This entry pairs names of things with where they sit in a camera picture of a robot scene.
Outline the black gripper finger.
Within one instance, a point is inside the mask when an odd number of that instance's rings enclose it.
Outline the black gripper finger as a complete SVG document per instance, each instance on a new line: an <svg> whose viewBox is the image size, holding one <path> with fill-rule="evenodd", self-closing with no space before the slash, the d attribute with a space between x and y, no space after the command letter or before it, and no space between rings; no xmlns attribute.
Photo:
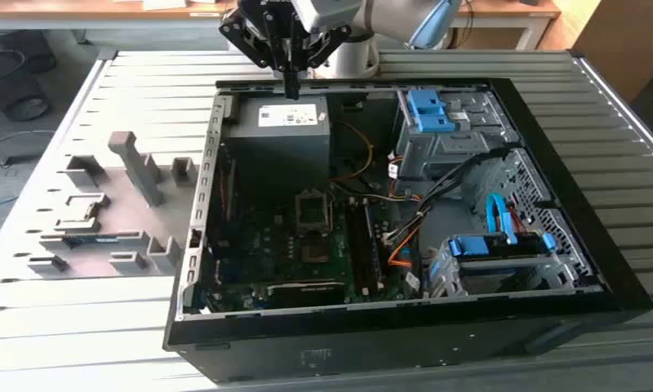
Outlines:
<svg viewBox="0 0 653 392"><path fill-rule="evenodd" d="M317 68L348 40L352 28L348 24L337 26L322 33L312 42L310 34L300 24L290 29L290 99L300 98L300 73Z"/></svg>
<svg viewBox="0 0 653 392"><path fill-rule="evenodd" d="M290 99L290 64L285 46L286 38L278 38L273 35L265 40L253 37L246 38L242 35L244 22L240 7L236 7L225 15L218 31L257 67L270 68L282 75L284 95Z"/></svg>

